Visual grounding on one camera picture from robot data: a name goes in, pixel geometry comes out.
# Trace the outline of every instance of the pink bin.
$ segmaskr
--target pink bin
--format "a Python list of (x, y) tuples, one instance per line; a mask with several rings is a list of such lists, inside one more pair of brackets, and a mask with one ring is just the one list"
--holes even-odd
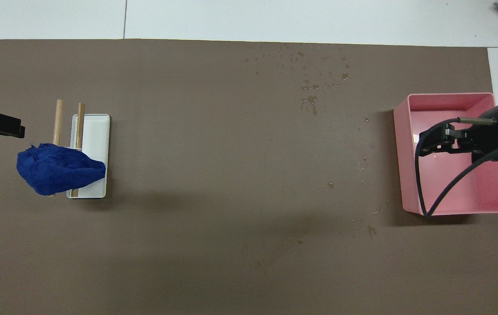
[[(445, 119), (478, 117), (495, 106), (492, 93), (411, 94), (394, 110), (402, 205), (422, 214), (414, 172), (414, 134)], [(456, 129), (467, 124), (454, 124)], [(422, 191), (427, 210), (460, 172), (470, 154), (436, 153), (419, 158)], [(433, 215), (498, 213), (498, 162), (486, 162), (465, 176), (443, 199)]]

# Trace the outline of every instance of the white floor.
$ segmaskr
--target white floor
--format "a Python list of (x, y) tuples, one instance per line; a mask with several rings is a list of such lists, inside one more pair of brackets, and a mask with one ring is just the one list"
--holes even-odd
[(478, 46), (498, 102), (497, 0), (0, 0), (0, 39)]

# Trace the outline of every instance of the blue cloth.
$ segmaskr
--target blue cloth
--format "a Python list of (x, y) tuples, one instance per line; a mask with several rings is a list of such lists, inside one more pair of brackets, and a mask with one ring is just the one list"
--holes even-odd
[(105, 164), (84, 153), (42, 143), (17, 154), (17, 171), (40, 195), (85, 187), (105, 177)]

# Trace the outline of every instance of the brown mat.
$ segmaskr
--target brown mat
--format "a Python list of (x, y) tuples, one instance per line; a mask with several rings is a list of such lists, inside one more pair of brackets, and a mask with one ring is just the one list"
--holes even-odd
[[(498, 314), (498, 215), (404, 212), (392, 121), (491, 88), (483, 48), (0, 40), (0, 314)], [(17, 174), (57, 98), (64, 145), (111, 116), (105, 199)]]

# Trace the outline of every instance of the white rectangular plate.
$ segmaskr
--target white rectangular plate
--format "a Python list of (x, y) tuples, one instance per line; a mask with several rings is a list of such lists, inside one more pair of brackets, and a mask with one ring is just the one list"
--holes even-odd
[[(72, 132), (70, 134), (71, 148), (76, 143), (77, 114), (72, 117)], [(66, 196), (71, 199), (103, 198), (107, 190), (107, 168), (109, 160), (109, 127), (111, 117), (107, 114), (85, 114), (84, 139), (81, 151), (90, 159), (105, 164), (105, 177), (93, 182), (77, 191), (77, 197), (71, 197), (70, 191)]]

